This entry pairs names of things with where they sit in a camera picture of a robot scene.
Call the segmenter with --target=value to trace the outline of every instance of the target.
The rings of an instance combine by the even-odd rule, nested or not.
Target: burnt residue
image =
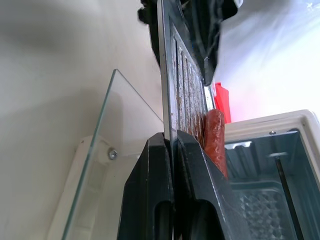
[[[176,93],[176,128],[193,135],[204,147],[204,116],[202,76],[184,46],[172,40],[173,77]]]

